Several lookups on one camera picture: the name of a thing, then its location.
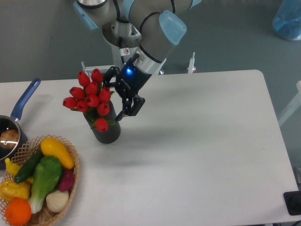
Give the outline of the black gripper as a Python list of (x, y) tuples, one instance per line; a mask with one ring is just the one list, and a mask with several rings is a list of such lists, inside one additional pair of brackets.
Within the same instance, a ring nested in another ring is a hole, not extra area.
[(121, 69), (111, 66), (103, 74), (102, 89), (114, 87), (122, 98), (122, 110), (116, 116), (115, 121), (138, 114), (145, 103), (145, 99), (138, 96), (138, 92), (150, 77), (151, 74), (144, 72), (134, 64), (132, 57)]

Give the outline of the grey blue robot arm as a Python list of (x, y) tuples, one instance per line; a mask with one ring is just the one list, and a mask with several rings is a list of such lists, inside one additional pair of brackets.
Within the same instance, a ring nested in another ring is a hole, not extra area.
[(116, 116), (135, 116), (145, 100), (138, 95), (148, 79), (159, 72), (167, 56), (187, 31), (179, 18), (197, 0), (77, 0), (73, 6), (91, 30), (119, 48), (120, 56), (104, 76), (122, 99)]

